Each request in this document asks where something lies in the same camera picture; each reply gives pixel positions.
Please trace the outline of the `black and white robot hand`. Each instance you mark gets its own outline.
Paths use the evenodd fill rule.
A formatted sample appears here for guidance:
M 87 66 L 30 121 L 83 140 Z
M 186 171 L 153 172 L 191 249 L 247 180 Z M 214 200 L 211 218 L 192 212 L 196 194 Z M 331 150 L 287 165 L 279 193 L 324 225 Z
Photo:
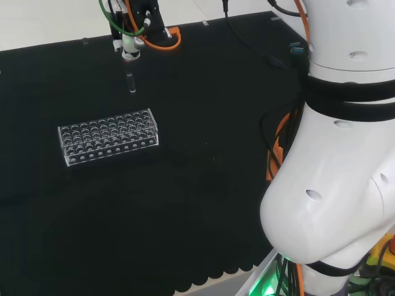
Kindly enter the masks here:
M 157 1 L 102 1 L 113 46 L 126 62 L 138 59 L 143 49 L 167 51 L 173 38 L 165 27 Z

